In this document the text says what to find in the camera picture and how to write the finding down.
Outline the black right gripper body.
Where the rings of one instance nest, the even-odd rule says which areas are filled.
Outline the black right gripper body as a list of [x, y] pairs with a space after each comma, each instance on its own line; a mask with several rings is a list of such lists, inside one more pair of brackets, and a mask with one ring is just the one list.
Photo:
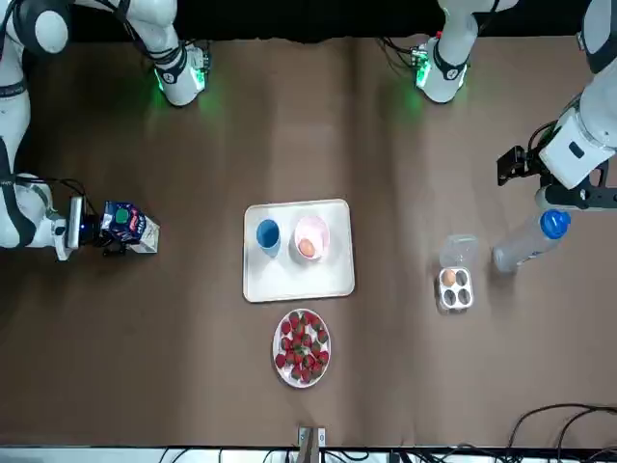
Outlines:
[[100, 231], [101, 216], [90, 205], [86, 205], [81, 215], [80, 245], [102, 247], [103, 237]]

